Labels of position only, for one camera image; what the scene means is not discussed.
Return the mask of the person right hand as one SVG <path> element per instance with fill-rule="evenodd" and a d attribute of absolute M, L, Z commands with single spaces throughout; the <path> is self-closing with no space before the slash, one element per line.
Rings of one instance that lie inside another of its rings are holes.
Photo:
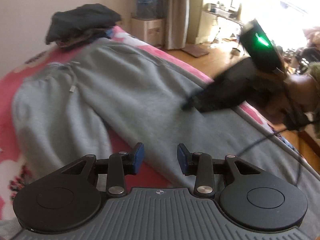
<path fill-rule="evenodd" d="M 311 75 L 290 75 L 283 92 L 262 102 L 251 99 L 248 103 L 272 124 L 282 124 L 284 111 L 291 110 L 291 103 L 305 113 L 316 110 L 319 105 L 319 84 Z"/>

